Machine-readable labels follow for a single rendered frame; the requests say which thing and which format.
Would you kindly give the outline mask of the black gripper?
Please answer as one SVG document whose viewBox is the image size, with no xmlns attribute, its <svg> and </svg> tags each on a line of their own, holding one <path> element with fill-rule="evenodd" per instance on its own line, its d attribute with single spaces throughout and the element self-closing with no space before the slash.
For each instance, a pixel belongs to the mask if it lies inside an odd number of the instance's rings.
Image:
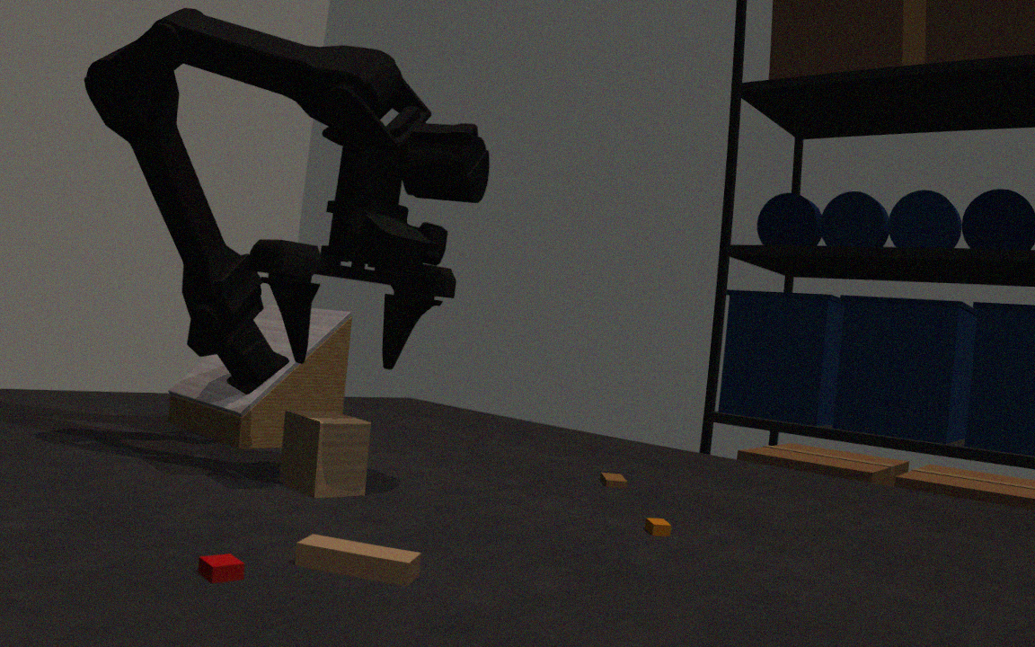
<svg viewBox="0 0 1035 647">
<path fill-rule="evenodd" d="M 359 249 L 341 249 L 342 229 L 362 196 L 376 199 L 374 210 L 391 214 L 400 198 L 389 193 L 360 188 L 339 188 L 336 198 L 328 201 L 332 213 L 329 245 L 300 244 L 285 239 L 259 239 L 248 255 L 248 270 L 270 275 L 261 283 L 270 284 L 282 313 L 285 331 L 290 340 L 296 363 L 305 363 L 310 329 L 310 310 L 320 284 L 310 283 L 314 274 L 352 281 L 391 284 L 394 294 L 385 294 L 385 330 L 383 331 L 383 366 L 392 371 L 405 348 L 411 329 L 423 313 L 442 306 L 443 300 L 455 298 L 456 278 L 451 269 L 420 264 L 418 276 L 408 276 L 398 270 L 365 270 L 366 257 Z M 349 262 L 350 267 L 341 266 Z M 369 266 L 369 269 L 373 267 Z"/>
</svg>

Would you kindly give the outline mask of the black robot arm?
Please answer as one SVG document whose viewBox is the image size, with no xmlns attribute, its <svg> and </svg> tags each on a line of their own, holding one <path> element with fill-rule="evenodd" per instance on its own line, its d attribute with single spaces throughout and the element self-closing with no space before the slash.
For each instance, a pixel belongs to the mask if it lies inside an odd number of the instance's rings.
<svg viewBox="0 0 1035 647">
<path fill-rule="evenodd" d="M 181 63 L 280 93 L 327 124 L 322 136 L 342 145 L 337 189 L 400 198 L 403 182 L 416 198 L 480 202 L 489 152 L 477 124 L 426 123 L 431 111 L 379 49 L 314 48 L 183 8 L 89 66 L 87 94 L 103 124 L 131 144 L 183 259 L 188 345 L 199 357 L 218 355 L 233 374 L 226 382 L 250 394 L 290 359 L 253 321 L 264 310 L 261 276 L 248 270 L 250 254 L 227 247 L 178 133 Z M 400 114 L 385 126 L 379 120 L 391 108 Z M 410 226 L 405 206 L 394 204 L 389 214 L 374 210 L 375 202 L 357 202 L 341 249 L 359 249 L 373 269 L 408 276 L 418 276 L 423 262 L 442 261 L 447 230 Z"/>
</svg>

